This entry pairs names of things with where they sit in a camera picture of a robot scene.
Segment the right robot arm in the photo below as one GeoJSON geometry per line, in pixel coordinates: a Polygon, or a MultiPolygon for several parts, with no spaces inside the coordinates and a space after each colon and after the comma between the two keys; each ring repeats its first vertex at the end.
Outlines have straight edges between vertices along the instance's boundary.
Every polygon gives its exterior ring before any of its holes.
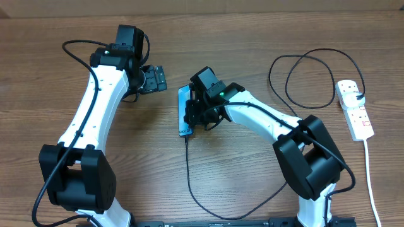
{"type": "Polygon", "coordinates": [[[332,226],[331,196],[345,162],[323,122],[281,113],[256,99],[245,87],[219,80],[204,67],[178,90],[179,135],[196,125],[217,126],[222,120],[243,125],[274,149],[286,183],[299,196],[297,223],[332,226]]]}

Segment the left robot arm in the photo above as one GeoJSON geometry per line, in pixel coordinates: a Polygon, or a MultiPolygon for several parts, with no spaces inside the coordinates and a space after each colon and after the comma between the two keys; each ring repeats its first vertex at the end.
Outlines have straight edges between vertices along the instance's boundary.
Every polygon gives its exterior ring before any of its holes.
{"type": "Polygon", "coordinates": [[[90,75],[85,94],[66,132],[55,145],[43,145],[39,163],[44,178],[32,209],[32,222],[40,226],[37,211],[48,195],[53,205],[75,213],[59,226],[85,218],[93,226],[136,226],[134,216],[116,199],[117,180],[105,155],[107,136],[118,105],[167,89],[161,66],[148,65],[142,53],[148,36],[139,28],[119,25],[115,42],[98,43],[85,66],[90,75]]]}

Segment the blue Galaxy smartphone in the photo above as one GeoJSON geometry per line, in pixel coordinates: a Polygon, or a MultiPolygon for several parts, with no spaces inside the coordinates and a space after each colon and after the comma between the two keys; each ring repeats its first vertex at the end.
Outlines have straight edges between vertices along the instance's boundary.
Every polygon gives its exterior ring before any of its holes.
{"type": "Polygon", "coordinates": [[[186,137],[193,134],[193,129],[185,122],[186,102],[192,98],[192,92],[189,85],[178,89],[178,117],[179,117],[179,136],[186,137]]]}

